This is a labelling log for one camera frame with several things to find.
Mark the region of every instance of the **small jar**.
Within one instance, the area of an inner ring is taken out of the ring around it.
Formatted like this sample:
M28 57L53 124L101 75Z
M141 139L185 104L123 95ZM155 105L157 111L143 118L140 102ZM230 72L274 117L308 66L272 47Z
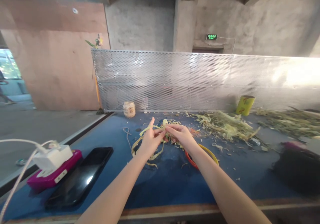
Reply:
M124 115L128 118L134 117L136 115L136 107L134 102L124 102L123 104Z

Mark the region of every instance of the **finger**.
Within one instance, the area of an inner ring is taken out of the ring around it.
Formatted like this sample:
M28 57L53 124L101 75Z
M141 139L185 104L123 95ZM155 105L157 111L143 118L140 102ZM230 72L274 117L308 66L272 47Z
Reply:
M184 128L184 125L180 125L180 124L167 124L166 127L171 127L177 131L182 131Z
M169 133L171 133L172 135L174 135L175 137L177 137L177 136L180 134L179 131L177 131L176 129L174 129L174 128L168 126L168 125L166 125L166 130L167 130Z
M150 121L150 123L149 123L150 129L153 128L153 124L154 124L154 117L151 118L151 121Z
M163 131L163 129L154 129L154 134L157 135Z
M164 138L164 136L166 135L167 131L164 130L162 133L160 133L155 139L157 140L157 142L161 142L161 140Z

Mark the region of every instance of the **concrete floor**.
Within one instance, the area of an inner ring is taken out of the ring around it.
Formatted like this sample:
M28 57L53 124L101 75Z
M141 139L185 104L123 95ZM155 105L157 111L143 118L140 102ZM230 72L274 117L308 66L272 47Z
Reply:
M33 109L30 95L10 98L17 104L0 103L0 139L60 142L100 117L96 111L37 111ZM35 149L32 144L23 142L0 143L0 147L0 181L20 169L15 162L28 159Z

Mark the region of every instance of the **green exit sign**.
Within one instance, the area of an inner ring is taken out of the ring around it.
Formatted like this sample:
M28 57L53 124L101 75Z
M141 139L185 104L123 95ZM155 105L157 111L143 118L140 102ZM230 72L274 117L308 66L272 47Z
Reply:
M216 40L217 39L217 35L216 34L207 34L207 40Z

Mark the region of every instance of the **string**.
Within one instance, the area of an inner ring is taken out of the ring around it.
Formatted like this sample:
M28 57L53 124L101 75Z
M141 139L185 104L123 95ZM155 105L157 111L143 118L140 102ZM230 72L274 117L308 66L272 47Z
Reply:
M129 132L130 132L130 129L129 129L128 127L124 127L124 128L123 128L123 131L127 134L127 140L128 140L128 143L129 143L129 147L130 147L130 149L132 150L131 144L130 144L130 141L129 141L129 138L128 138L128 135L131 136L131 134L129 133Z

